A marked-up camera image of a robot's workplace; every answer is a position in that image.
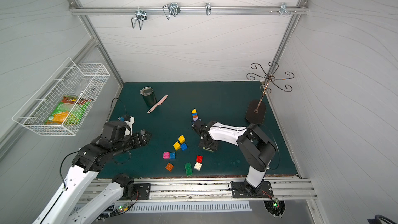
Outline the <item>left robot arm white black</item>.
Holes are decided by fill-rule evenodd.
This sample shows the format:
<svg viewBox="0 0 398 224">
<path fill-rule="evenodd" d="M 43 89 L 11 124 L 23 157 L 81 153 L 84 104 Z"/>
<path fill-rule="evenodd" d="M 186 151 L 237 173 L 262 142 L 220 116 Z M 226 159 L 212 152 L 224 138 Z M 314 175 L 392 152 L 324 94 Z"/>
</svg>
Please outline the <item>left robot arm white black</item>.
<svg viewBox="0 0 398 224">
<path fill-rule="evenodd" d="M 114 217 L 131 210 L 138 200 L 148 200 L 151 185 L 136 184 L 126 174 L 116 175 L 111 183 L 78 211 L 73 211 L 78 200 L 104 165 L 114 156 L 141 148 L 148 144 L 151 135 L 144 130 L 129 134 L 123 139 L 107 139 L 101 135 L 77 152 L 67 176 L 50 202 L 34 220 L 36 224 L 90 224 L 98 217 Z M 121 198 L 129 200 L 126 208 L 103 212 Z"/>
</svg>

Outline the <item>cream lego brick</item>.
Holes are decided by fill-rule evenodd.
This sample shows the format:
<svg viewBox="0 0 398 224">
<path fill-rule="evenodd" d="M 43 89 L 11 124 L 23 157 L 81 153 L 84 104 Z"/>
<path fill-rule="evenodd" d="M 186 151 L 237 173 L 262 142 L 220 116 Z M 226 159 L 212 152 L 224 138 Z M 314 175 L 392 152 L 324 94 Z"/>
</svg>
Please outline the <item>cream lego brick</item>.
<svg viewBox="0 0 398 224">
<path fill-rule="evenodd" d="M 197 171 L 200 171 L 201 168 L 202 168 L 202 164 L 199 163 L 199 162 L 196 162 L 195 165 L 194 165 L 194 169 L 197 170 Z"/>
</svg>

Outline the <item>orange lego brick front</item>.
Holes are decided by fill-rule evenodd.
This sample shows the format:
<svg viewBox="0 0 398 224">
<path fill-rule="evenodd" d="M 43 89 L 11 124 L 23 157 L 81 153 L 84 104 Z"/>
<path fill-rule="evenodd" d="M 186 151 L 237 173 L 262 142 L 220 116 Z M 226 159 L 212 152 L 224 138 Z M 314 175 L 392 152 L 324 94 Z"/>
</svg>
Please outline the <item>orange lego brick front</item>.
<svg viewBox="0 0 398 224">
<path fill-rule="evenodd" d="M 165 169 L 168 170 L 169 172 L 172 172 L 173 168 L 174 168 L 174 165 L 171 164 L 171 163 L 168 163 L 168 164 L 166 165 L 166 167 L 165 167 Z"/>
</svg>

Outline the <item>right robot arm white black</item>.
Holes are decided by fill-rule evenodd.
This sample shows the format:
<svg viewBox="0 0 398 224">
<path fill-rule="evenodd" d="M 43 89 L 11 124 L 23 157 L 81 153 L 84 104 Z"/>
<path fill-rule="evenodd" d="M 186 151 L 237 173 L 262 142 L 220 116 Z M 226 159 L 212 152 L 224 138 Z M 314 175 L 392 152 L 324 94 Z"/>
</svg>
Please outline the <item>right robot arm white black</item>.
<svg viewBox="0 0 398 224">
<path fill-rule="evenodd" d="M 191 123 L 192 129 L 199 135 L 199 147 L 216 151 L 220 142 L 239 147 L 249 164 L 249 171 L 243 183 L 231 182 L 233 198 L 274 197 L 264 176 L 279 149 L 257 124 L 247 127 L 233 127 L 211 121 L 208 124 L 200 119 Z"/>
</svg>

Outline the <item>red lego brick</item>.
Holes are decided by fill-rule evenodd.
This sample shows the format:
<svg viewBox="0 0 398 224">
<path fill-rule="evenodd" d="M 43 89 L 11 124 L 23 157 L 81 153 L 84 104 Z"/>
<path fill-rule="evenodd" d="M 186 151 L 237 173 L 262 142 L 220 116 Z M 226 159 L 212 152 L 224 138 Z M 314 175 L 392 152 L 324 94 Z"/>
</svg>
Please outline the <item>red lego brick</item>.
<svg viewBox="0 0 398 224">
<path fill-rule="evenodd" d="M 196 162 L 203 163 L 203 157 L 202 156 L 197 156 Z"/>
</svg>

